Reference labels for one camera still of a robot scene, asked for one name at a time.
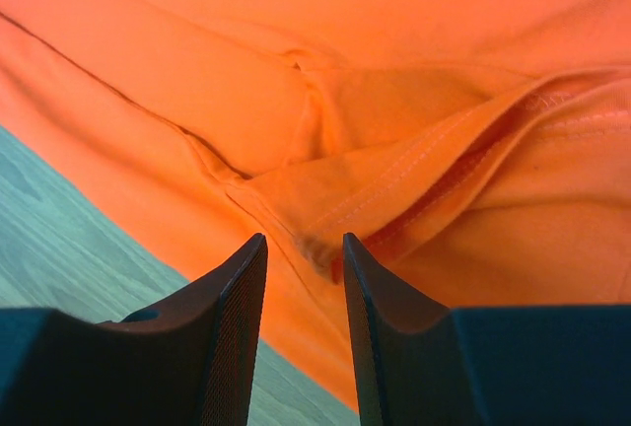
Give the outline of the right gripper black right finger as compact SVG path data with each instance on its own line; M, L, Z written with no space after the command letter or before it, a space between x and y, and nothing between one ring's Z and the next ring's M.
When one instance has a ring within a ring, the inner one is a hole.
M353 234L343 273L364 425L626 425L626 305L448 308Z

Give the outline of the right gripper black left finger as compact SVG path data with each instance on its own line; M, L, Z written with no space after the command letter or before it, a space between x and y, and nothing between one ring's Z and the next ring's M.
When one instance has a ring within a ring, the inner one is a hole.
M251 237L224 263L113 322L1 313L5 425L244 425L267 273Z

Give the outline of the orange t shirt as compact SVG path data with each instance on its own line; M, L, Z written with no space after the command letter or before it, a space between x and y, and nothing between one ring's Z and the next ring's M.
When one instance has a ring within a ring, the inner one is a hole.
M354 233L448 306L630 299L630 0L1 0L1 123L357 404Z

